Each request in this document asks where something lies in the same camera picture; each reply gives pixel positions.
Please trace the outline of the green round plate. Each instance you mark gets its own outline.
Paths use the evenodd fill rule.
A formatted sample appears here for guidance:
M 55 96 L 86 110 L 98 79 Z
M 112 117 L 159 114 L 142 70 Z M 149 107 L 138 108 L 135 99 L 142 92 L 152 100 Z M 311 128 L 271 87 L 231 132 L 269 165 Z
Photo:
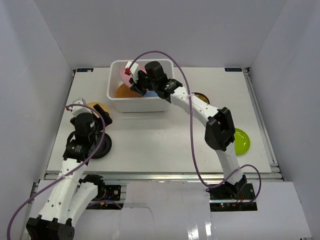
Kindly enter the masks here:
M 251 140 L 248 134 L 242 129 L 235 128 L 234 133 L 234 147 L 236 155 L 246 154 L 251 147 Z

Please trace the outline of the amber patterned glass plate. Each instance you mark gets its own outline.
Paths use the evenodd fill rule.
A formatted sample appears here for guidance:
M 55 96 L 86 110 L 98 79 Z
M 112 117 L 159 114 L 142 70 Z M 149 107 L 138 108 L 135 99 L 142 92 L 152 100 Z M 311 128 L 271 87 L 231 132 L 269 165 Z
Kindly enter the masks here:
M 202 100 L 203 102 L 207 103 L 208 105 L 210 104 L 210 100 L 209 98 L 204 95 L 203 93 L 200 92 L 194 92 L 193 93 L 197 98 L 199 98 L 200 100 Z

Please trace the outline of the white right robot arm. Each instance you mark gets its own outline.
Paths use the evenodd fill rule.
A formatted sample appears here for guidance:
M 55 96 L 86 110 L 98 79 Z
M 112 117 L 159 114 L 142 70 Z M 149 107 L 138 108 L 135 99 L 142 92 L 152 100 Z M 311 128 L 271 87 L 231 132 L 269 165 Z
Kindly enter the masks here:
M 226 195 L 236 200 L 244 193 L 247 178 L 240 169 L 235 151 L 235 126 L 231 111 L 211 106 L 190 93 L 186 84 L 168 78 L 158 61 L 148 62 L 144 69 L 137 63 L 129 61 L 124 69 L 129 76 L 129 87 L 144 96 L 153 91 L 168 103 L 178 106 L 197 119 L 205 127 L 204 140 L 215 150 L 222 167 L 224 181 L 215 188 L 225 190 Z

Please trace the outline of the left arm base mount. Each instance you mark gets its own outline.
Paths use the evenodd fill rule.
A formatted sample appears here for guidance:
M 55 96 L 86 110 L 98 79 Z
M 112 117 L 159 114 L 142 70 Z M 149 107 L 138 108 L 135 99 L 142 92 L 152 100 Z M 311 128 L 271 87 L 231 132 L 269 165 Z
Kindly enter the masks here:
M 118 202 L 121 200 L 122 186 L 105 183 L 104 177 L 97 174 L 88 174 L 79 180 L 79 184 L 93 183 L 97 186 L 97 196 L 92 199 L 87 210 L 120 210 L 118 206 L 108 201 Z

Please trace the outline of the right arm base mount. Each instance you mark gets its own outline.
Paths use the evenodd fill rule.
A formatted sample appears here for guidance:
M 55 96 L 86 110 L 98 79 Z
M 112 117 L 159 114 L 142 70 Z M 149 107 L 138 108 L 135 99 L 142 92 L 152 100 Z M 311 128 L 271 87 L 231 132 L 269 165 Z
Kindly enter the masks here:
M 207 188 L 211 212 L 254 212 L 258 210 L 254 187 L 247 183 L 240 193 L 233 195 L 225 186 Z

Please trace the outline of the black round plate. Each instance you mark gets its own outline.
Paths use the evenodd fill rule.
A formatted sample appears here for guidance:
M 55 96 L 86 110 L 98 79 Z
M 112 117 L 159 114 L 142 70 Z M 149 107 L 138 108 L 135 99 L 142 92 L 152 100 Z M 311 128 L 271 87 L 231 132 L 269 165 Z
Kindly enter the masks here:
M 97 137 L 97 142 L 94 146 L 96 148 L 98 143 L 100 142 L 101 137 L 103 137 L 102 144 L 98 148 L 97 152 L 92 156 L 92 159 L 97 160 L 105 157 L 112 148 L 112 139 L 111 137 L 105 132 L 99 132 Z

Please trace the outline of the blue round plate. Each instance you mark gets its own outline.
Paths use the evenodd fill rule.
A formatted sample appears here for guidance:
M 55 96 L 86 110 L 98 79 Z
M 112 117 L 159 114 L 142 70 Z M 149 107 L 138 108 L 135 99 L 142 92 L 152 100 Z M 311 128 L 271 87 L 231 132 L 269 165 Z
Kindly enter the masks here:
M 158 97 L 157 93 L 155 91 L 147 91 L 144 95 L 145 98 L 154 98 Z

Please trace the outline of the woven bamboo round plate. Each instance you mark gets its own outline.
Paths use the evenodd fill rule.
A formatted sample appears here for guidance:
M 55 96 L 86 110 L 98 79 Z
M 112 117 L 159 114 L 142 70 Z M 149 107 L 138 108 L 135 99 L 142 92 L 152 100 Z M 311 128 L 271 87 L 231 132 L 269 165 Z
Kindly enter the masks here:
M 132 91 L 125 84 L 121 84 L 116 90 L 115 97 L 116 98 L 140 98 L 141 96 L 138 93 Z

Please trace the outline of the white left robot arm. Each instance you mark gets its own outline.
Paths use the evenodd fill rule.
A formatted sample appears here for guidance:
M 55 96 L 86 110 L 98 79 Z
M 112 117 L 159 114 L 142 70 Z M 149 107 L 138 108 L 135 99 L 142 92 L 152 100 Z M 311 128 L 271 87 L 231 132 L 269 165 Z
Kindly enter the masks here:
M 121 208 L 103 176 L 82 177 L 91 159 L 101 159 L 110 152 L 112 140 L 105 128 L 112 124 L 112 118 L 102 104 L 87 104 L 81 97 L 66 109 L 73 115 L 70 123 L 74 130 L 66 140 L 58 178 L 49 185 L 48 199 L 37 217 L 26 223 L 32 240 L 72 240 L 85 209 L 100 205 Z

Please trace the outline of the pink round plate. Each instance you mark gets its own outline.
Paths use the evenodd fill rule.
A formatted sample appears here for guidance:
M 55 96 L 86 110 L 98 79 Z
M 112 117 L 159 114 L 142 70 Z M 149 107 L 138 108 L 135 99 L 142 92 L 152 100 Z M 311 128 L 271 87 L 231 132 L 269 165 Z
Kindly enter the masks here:
M 143 66 L 140 66 L 140 71 L 143 71 L 144 73 L 146 72 L 146 70 Z M 131 85 L 129 85 L 129 75 L 125 74 L 125 66 L 123 66 L 120 70 L 120 77 L 121 77 L 123 83 L 130 88 Z

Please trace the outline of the white plastic bin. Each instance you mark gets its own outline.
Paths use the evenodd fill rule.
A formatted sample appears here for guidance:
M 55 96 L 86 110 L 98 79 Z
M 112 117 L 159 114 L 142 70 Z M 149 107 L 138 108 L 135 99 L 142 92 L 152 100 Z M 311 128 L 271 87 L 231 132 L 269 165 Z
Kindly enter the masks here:
M 166 112 L 169 103 L 158 97 L 156 80 L 174 78 L 168 59 L 116 60 L 110 65 L 106 96 L 120 113 Z

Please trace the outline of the orange round plastic plate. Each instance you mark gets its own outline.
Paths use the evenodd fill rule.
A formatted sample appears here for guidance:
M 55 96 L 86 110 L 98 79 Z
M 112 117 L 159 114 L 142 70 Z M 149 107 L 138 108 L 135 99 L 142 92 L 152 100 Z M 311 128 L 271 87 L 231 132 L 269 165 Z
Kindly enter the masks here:
M 101 107 L 101 109 L 104 112 L 106 112 L 106 114 L 105 114 L 106 117 L 107 118 L 111 118 L 110 113 L 109 113 L 110 109 L 104 103 L 101 103 L 101 102 L 88 102 L 86 105 L 88 107 L 91 107 L 91 108 L 94 108 L 95 105 L 99 105 Z M 95 116 L 95 118 L 98 118 L 98 119 L 100 118 L 100 116 L 96 112 L 92 112 L 92 111 L 83 113 L 82 115 L 86 116 L 86 117 Z

